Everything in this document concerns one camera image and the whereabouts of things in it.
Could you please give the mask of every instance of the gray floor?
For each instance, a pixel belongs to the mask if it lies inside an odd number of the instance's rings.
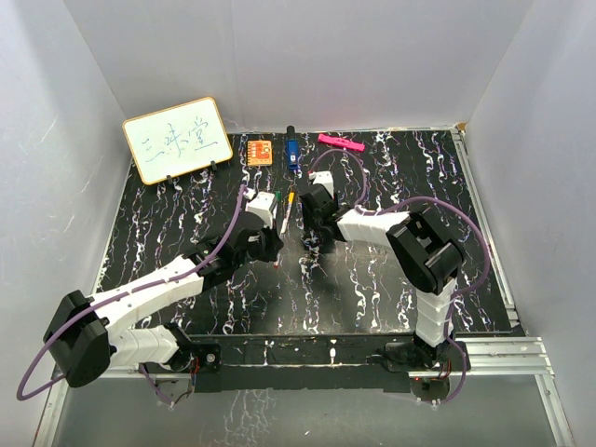
[[[438,411],[404,396],[246,390],[193,395],[172,412],[143,380],[100,379],[69,389],[53,445],[555,445],[533,376],[469,377]]]

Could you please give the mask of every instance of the marble table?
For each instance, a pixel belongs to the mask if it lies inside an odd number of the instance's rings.
[[[370,179],[366,205],[385,208],[410,196],[434,196],[454,204],[478,221],[462,164],[449,130],[343,132],[364,142],[361,158]],[[240,179],[257,191],[280,191],[285,211],[288,192],[304,190],[306,172],[328,146],[317,134],[298,135],[301,171],[287,170],[284,134],[229,135],[234,157],[210,169],[146,186],[133,165],[105,256],[101,290],[145,275],[208,236],[221,234],[234,210]],[[250,140],[273,143],[271,167],[247,166]],[[339,201],[353,204],[363,187],[358,166],[341,154],[328,156]],[[440,210],[464,245],[468,257],[459,287],[480,274],[481,249],[459,218]],[[364,243],[337,243],[326,254],[308,251],[301,242],[303,218],[294,204],[278,269],[253,263],[232,280],[189,297],[139,322],[153,327],[178,323],[189,335],[222,334],[373,334],[412,332],[416,297],[392,252]],[[494,271],[486,283],[456,304],[459,332],[509,332],[508,315]]]

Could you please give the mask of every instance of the yellow pen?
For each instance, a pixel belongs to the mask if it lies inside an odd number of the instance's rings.
[[[294,192],[290,191],[290,195],[288,196],[288,209],[286,210],[286,216],[283,218],[283,223],[281,224],[281,230],[279,231],[280,235],[283,235],[288,229],[288,223],[290,222],[291,204],[293,201]]]

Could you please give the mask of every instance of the pink eraser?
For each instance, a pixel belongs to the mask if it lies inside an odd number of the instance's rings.
[[[344,147],[345,149],[351,149],[352,151],[364,152],[364,144],[361,142],[351,142],[345,138],[330,137],[323,133],[318,135],[318,142],[325,142],[333,146]]]

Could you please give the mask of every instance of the whiteboard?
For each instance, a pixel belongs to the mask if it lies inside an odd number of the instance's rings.
[[[213,98],[128,119],[122,129],[145,184],[206,168],[233,154]]]

